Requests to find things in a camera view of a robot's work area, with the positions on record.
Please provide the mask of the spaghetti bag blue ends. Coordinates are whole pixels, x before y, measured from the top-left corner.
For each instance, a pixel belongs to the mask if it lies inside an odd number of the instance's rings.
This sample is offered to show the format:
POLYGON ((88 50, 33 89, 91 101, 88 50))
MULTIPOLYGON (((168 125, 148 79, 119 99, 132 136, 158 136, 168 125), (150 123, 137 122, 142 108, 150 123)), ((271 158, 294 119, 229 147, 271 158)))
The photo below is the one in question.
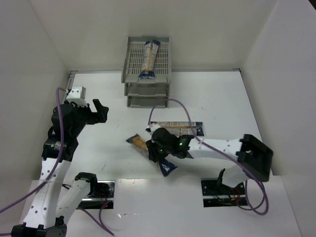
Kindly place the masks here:
POLYGON ((153 147, 148 148, 148 145, 151 145, 151 140, 145 141, 139 134, 135 134, 127 138, 126 142, 132 145, 143 157, 153 162, 164 177, 167 177, 171 172, 178 168, 178 166, 165 158, 165 153, 161 149, 157 152, 153 150, 153 148, 157 148, 155 143, 153 143, 153 147))

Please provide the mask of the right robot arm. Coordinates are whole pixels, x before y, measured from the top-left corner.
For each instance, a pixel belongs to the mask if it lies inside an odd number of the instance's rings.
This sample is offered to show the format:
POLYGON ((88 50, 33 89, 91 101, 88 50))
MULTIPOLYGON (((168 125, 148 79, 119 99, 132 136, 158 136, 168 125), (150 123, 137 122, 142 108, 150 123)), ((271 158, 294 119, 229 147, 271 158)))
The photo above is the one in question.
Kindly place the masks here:
POLYGON ((151 136, 146 142, 149 159, 159 163, 163 170, 171 170, 165 159, 168 155, 179 159, 216 158, 234 164, 220 171, 219 185, 235 188, 249 179, 259 184, 270 179, 274 152, 251 134, 233 140, 201 139, 190 134, 177 137, 156 123, 146 131, 151 136))

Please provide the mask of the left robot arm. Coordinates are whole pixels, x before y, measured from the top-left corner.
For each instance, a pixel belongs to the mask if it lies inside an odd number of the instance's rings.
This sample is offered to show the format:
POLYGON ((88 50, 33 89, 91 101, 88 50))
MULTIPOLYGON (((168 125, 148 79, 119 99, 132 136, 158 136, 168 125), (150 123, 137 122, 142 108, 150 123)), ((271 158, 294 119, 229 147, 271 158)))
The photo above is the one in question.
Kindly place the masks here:
POLYGON ((67 223, 81 200, 93 194, 97 176, 80 172, 63 198, 59 198, 62 184, 78 147, 77 137, 86 125, 105 123, 108 107, 93 99, 96 108, 65 102, 54 108, 52 127, 43 145, 39 186, 23 222, 12 228, 12 237, 64 237, 67 223))

